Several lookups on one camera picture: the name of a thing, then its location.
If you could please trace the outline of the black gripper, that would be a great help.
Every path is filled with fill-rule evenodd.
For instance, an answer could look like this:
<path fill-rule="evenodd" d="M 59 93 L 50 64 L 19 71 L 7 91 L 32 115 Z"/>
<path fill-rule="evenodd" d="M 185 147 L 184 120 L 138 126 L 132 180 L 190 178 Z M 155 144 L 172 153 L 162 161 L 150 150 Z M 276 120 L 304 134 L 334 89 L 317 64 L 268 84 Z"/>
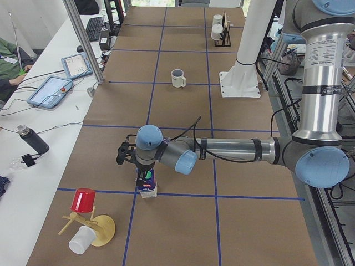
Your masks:
<path fill-rule="evenodd" d="M 136 144 L 130 143 L 129 138 L 131 136 L 136 136 L 135 134 L 128 134 L 125 141 L 122 142 L 121 146 L 118 148 L 118 155 L 116 157 L 116 162 L 118 165 L 122 165 L 125 161 L 132 163 L 138 169 L 136 177 L 136 186 L 143 186 L 146 183 L 146 176 L 148 170 L 154 168 L 155 162 L 149 163 L 148 165 L 143 165 L 135 157 L 135 147 Z"/>

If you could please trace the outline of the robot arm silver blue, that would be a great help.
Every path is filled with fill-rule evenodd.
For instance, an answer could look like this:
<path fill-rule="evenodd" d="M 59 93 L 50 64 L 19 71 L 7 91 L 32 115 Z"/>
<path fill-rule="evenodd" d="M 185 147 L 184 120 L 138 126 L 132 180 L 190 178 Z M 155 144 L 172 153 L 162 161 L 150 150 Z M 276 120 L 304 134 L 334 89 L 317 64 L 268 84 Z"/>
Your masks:
<path fill-rule="evenodd" d="M 343 181 L 350 163 L 337 133 L 342 93 L 343 51 L 354 29 L 353 1 L 287 1 L 285 40 L 301 35 L 306 43 L 298 130 L 290 137 L 260 139 L 165 138 L 154 125 L 141 127 L 134 143 L 118 149 L 119 165 L 136 166 L 137 185 L 156 162 L 189 174 L 197 160 L 213 156 L 236 163 L 267 161 L 287 167 L 305 184 L 328 188 Z"/>

